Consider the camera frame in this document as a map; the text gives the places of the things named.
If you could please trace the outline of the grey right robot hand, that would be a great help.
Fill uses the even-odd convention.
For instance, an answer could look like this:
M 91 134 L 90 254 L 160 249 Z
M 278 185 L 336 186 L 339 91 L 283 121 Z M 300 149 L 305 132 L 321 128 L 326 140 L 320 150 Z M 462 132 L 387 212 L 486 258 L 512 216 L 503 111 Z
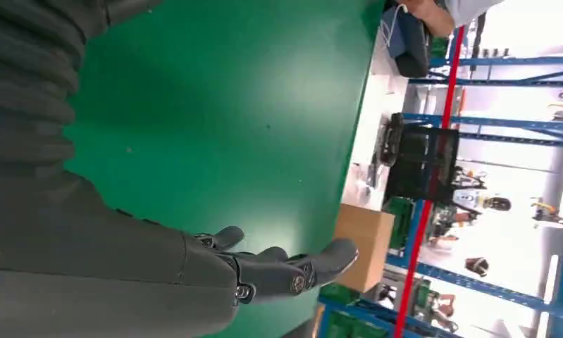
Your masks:
M 350 239 L 310 255 L 233 253 L 241 238 L 134 218 L 71 173 L 0 177 L 0 337 L 199 337 L 243 304 L 332 282 L 358 256 Z

